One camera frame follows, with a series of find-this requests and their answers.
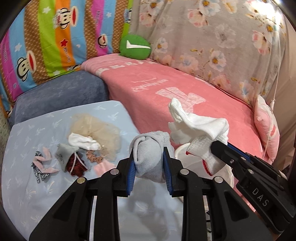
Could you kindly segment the white sock with red trim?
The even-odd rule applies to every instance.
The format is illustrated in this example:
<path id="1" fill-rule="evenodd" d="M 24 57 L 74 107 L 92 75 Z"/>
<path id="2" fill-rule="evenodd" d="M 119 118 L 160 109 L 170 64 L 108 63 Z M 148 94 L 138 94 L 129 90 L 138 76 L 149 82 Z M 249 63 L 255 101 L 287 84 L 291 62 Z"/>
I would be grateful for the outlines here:
<path id="1" fill-rule="evenodd" d="M 220 141 L 225 145 L 228 143 L 228 121 L 225 118 L 187 113 L 176 98 L 171 99 L 169 111 L 174 119 L 173 122 L 168 123 L 171 140 L 180 145 L 188 143 L 186 152 L 203 161 L 208 175 L 215 175 L 225 166 L 225 163 L 212 154 L 210 146 L 214 141 Z"/>

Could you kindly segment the grey sock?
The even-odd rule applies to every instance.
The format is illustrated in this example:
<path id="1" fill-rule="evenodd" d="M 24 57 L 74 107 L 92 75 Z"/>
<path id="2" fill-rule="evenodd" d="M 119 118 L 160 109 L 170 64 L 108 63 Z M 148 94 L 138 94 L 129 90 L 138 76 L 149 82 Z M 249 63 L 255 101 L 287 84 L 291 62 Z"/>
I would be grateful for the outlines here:
<path id="1" fill-rule="evenodd" d="M 170 135 L 167 132 L 142 133 L 132 140 L 129 152 L 133 154 L 136 177 L 165 183 L 164 148 L 168 149 L 171 158 L 175 157 L 175 149 L 171 145 Z"/>

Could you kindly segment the white lined trash bin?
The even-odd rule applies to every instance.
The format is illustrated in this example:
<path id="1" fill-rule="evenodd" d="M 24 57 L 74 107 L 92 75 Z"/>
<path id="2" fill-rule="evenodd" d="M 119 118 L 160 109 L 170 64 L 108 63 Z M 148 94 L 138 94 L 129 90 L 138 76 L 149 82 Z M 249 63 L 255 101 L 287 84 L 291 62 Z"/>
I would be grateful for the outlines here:
<path id="1" fill-rule="evenodd" d="M 189 169 L 196 173 L 199 177 L 213 179 L 216 176 L 222 177 L 232 188 L 234 187 L 234 176 L 232 174 L 232 169 L 225 165 L 221 170 L 219 170 L 215 175 L 210 176 L 204 169 L 202 159 L 193 155 L 186 155 L 186 150 L 189 143 L 179 146 L 175 150 L 176 159 L 180 160 L 183 167 Z"/>

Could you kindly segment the pink white pillow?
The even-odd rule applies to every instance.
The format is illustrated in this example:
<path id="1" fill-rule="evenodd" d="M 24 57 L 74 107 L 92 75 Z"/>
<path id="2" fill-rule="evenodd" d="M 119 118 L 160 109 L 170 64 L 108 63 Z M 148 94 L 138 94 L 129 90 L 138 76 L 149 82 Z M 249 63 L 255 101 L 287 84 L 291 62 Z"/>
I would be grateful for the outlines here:
<path id="1" fill-rule="evenodd" d="M 278 154 L 280 132 L 276 117 L 260 95 L 255 101 L 254 123 L 264 146 L 264 156 L 268 156 L 268 162 L 272 164 Z"/>

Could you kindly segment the dark red velvet scrunchie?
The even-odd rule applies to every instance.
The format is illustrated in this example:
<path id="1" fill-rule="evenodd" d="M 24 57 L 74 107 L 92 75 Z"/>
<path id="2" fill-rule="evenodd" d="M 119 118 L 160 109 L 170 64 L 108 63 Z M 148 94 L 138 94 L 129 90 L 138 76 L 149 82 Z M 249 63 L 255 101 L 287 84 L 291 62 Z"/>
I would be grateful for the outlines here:
<path id="1" fill-rule="evenodd" d="M 69 158 L 69 161 L 66 165 L 66 170 L 71 176 L 82 177 L 88 168 L 86 167 L 84 161 L 79 157 L 78 153 L 75 152 Z"/>

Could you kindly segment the pink cloth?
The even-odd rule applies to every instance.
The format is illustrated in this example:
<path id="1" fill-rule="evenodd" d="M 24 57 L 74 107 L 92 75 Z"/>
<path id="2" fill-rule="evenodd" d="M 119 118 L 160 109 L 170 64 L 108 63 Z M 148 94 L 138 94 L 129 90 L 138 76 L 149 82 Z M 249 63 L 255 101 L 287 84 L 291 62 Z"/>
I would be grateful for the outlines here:
<path id="1" fill-rule="evenodd" d="M 114 169 L 116 166 L 107 161 L 107 160 L 103 160 L 102 162 L 100 162 L 99 164 L 93 166 L 93 170 L 95 171 L 96 175 L 98 177 L 101 177 L 104 173 L 106 173 L 107 171 Z"/>

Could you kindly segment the pink leopard bow hair clip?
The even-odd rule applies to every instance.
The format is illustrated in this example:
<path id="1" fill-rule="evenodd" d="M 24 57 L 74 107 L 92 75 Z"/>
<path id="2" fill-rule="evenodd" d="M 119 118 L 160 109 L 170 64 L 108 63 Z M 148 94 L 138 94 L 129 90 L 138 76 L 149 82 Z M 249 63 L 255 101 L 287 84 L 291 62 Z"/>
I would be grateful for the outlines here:
<path id="1" fill-rule="evenodd" d="M 31 167 L 34 172 L 34 176 L 38 184 L 45 181 L 51 174 L 59 172 L 59 169 L 55 167 L 45 167 L 44 162 L 52 161 L 53 157 L 50 150 L 43 147 L 43 152 L 36 151 Z"/>

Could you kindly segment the light blue sheet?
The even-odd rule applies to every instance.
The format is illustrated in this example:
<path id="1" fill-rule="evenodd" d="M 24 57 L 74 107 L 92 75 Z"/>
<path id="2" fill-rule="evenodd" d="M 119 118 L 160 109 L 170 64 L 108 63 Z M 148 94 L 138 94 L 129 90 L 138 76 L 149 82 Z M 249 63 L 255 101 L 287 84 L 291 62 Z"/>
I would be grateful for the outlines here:
<path id="1" fill-rule="evenodd" d="M 4 153 L 1 190 L 4 209 L 24 238 L 74 182 L 59 170 L 37 182 L 31 163 L 36 151 L 52 154 L 68 142 L 72 119 L 87 113 L 117 126 L 121 148 L 114 164 L 129 156 L 132 139 L 138 135 L 130 115 L 118 101 L 105 101 L 63 109 L 17 123 L 11 129 Z M 121 240 L 180 240 L 183 205 L 169 195 L 165 184 L 136 178 L 128 198 L 118 199 Z"/>

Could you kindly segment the white rolled sock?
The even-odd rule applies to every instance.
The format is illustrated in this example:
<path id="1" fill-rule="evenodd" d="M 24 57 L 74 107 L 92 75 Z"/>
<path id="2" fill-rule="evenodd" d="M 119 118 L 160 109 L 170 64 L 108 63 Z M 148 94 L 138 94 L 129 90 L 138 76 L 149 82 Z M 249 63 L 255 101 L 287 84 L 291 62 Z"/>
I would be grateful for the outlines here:
<path id="1" fill-rule="evenodd" d="M 85 137 L 76 133 L 71 133 L 68 137 L 69 145 L 79 147 L 88 151 L 99 151 L 101 145 L 92 137 Z"/>

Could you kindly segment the floral grey quilt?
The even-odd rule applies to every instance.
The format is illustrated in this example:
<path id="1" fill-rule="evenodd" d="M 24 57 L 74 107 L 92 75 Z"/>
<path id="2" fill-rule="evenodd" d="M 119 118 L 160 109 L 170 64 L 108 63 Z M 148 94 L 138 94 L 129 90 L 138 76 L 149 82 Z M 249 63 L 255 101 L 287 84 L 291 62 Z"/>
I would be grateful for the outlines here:
<path id="1" fill-rule="evenodd" d="M 130 33 L 151 58 L 254 105 L 278 79 L 285 15 L 273 1 L 134 1 Z"/>

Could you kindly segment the pink blanket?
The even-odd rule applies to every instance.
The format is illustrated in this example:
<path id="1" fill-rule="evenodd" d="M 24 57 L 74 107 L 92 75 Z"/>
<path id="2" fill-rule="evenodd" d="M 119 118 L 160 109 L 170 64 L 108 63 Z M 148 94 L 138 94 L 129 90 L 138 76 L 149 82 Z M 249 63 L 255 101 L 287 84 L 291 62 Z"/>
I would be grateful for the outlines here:
<path id="1" fill-rule="evenodd" d="M 180 101 L 187 113 L 225 118 L 229 123 L 228 143 L 254 156 L 263 148 L 251 108 L 208 82 L 169 66 L 109 54 L 82 63 L 81 69 L 101 78 L 112 100 L 121 102 L 141 133 L 171 133 L 169 103 Z"/>

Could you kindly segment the blue grey cushion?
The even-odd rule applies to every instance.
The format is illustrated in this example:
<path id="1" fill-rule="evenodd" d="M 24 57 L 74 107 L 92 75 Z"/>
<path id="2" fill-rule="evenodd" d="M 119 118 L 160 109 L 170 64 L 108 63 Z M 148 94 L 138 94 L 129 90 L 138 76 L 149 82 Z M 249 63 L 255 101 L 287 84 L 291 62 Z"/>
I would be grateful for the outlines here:
<path id="1" fill-rule="evenodd" d="M 21 94 L 9 125 L 53 111 L 109 100 L 106 83 L 87 71 L 75 71 L 40 84 Z"/>

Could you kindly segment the green check mark pillow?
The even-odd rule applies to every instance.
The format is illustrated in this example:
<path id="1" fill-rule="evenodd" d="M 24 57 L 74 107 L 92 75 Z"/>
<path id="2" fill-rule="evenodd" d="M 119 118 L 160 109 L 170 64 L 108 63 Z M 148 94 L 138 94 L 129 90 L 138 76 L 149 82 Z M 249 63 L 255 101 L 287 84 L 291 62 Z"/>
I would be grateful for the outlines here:
<path id="1" fill-rule="evenodd" d="M 119 44 L 119 55 L 136 60 L 145 60 L 151 54 L 150 43 L 139 35 L 125 35 Z"/>

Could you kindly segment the colourful monkey striped pillow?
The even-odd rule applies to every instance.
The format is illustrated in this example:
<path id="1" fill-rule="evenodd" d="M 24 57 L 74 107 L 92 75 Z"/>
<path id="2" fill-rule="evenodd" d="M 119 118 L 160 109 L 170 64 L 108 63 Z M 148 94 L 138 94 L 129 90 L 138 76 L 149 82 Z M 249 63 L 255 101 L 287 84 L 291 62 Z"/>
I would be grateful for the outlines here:
<path id="1" fill-rule="evenodd" d="M 1 41 L 1 107 L 9 116 L 24 92 L 118 52 L 132 1 L 30 1 Z"/>

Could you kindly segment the grey drawstring pouch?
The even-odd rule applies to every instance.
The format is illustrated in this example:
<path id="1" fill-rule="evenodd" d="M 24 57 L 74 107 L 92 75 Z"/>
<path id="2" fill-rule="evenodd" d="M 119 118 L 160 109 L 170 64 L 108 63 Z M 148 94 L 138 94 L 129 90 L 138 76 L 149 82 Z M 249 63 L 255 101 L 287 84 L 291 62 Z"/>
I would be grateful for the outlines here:
<path id="1" fill-rule="evenodd" d="M 60 166 L 64 172 L 67 172 L 66 165 L 67 165 L 67 162 L 69 161 L 69 158 L 75 152 L 78 153 L 78 151 L 79 151 L 79 147 L 74 147 L 74 146 L 70 146 L 62 143 L 58 144 L 58 149 L 55 153 L 55 157 L 59 161 Z"/>

